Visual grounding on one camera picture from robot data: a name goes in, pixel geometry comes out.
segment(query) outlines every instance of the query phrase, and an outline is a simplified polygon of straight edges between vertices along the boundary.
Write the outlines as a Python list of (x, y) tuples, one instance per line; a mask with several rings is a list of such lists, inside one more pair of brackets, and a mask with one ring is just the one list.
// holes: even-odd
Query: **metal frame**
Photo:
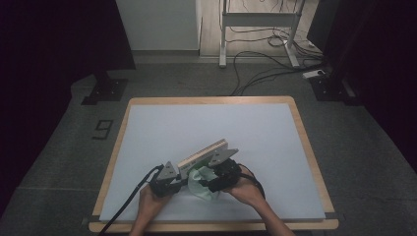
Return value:
[(281, 27), (291, 28), (288, 40), (284, 40), (285, 51), (294, 68), (300, 67), (292, 49), (294, 36), (300, 23), (305, 0), (301, 0), (295, 13), (228, 13), (228, 0), (223, 0), (221, 17), (220, 68), (226, 67), (226, 28), (227, 27)]

